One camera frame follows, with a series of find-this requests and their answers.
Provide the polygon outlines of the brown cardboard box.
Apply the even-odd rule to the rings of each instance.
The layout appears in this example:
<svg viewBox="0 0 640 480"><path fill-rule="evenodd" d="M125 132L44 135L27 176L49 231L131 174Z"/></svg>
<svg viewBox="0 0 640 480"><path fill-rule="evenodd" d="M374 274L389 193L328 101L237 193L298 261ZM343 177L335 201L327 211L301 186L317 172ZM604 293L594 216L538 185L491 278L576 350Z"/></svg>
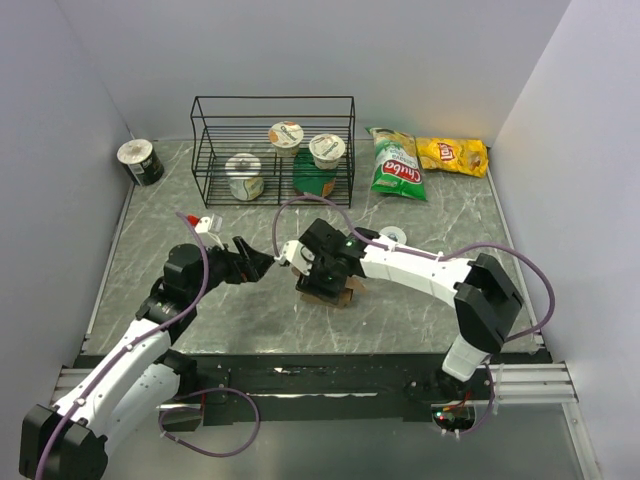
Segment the brown cardboard box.
<svg viewBox="0 0 640 480"><path fill-rule="evenodd" d="M303 302L343 309L351 304L356 294L365 294L362 282L353 276L330 279L328 275L311 274L304 276L291 267L298 277L296 290Z"/></svg>

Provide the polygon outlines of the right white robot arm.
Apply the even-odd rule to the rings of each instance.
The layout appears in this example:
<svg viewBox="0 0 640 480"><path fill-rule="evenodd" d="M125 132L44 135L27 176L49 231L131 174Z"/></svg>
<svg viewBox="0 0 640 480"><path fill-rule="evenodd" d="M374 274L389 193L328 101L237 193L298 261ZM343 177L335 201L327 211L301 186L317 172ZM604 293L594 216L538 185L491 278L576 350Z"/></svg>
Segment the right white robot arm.
<svg viewBox="0 0 640 480"><path fill-rule="evenodd" d="M468 391L480 364L501 351L524 303L491 255L444 260L377 231L357 228L345 235L322 219L287 241L280 261L299 272L298 291L331 304L357 276L403 285L453 308L459 333L437 374L439 391L452 399Z"/></svg>

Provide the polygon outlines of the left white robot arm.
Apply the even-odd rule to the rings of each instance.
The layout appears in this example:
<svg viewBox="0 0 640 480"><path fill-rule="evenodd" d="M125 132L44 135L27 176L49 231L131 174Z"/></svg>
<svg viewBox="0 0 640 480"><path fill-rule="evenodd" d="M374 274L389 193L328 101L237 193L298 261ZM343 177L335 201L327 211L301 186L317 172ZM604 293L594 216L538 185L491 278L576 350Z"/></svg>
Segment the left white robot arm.
<svg viewBox="0 0 640 480"><path fill-rule="evenodd" d="M79 384L50 407L36 405L22 423L19 472L28 479L100 479L117 446L166 400L185 402L198 389L192 359L172 345L197 305L222 283L259 281L274 262L242 238L171 249L116 346Z"/></svg>

